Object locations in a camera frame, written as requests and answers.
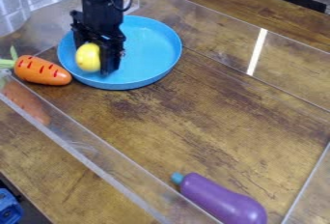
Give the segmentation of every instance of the lemon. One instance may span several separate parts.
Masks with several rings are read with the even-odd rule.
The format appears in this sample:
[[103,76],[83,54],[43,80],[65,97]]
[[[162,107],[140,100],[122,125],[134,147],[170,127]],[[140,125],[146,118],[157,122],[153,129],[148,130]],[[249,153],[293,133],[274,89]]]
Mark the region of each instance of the lemon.
[[77,64],[83,71],[99,71],[99,46],[95,43],[89,42],[79,47],[77,52]]

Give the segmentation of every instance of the carrot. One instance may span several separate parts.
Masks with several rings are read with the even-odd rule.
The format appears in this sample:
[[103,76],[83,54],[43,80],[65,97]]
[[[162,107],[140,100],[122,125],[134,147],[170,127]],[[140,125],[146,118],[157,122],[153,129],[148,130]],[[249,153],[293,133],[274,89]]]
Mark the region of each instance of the carrot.
[[29,82],[46,85],[67,85],[73,76],[70,72],[53,62],[30,55],[18,56],[11,47],[14,60],[0,60],[0,69],[15,69],[17,76]]
[[51,117],[43,103],[17,81],[3,82],[0,93],[22,108],[45,126],[51,124]]

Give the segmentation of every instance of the purple eggplant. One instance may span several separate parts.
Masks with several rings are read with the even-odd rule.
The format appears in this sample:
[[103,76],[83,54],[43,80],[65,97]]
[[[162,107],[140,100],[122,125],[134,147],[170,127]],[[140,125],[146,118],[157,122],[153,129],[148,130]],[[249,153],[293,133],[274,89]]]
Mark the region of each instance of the purple eggplant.
[[174,173],[181,193],[225,224],[268,224],[268,213],[250,197],[237,194],[197,173]]

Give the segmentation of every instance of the black robotic gripper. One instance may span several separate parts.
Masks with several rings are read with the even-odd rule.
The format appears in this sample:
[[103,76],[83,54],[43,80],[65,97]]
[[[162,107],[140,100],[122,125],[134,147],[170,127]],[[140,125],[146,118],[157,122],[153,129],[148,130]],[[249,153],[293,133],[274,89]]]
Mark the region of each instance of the black robotic gripper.
[[125,55],[126,35],[121,30],[123,23],[125,0],[82,0],[83,11],[73,11],[71,24],[77,48],[86,42],[94,42],[101,49],[101,74],[109,75],[121,66]]

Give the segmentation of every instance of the blue bowl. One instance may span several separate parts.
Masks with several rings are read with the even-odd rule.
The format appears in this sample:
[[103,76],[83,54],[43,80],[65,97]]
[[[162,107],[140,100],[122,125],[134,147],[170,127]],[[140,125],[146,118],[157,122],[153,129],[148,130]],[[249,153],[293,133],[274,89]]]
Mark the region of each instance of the blue bowl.
[[127,15],[122,30],[127,36],[127,55],[122,59],[121,68],[109,76],[78,68],[73,32],[58,46],[58,58],[65,68],[81,82],[99,89],[129,90],[153,84],[170,73],[181,58],[180,36],[158,20]]

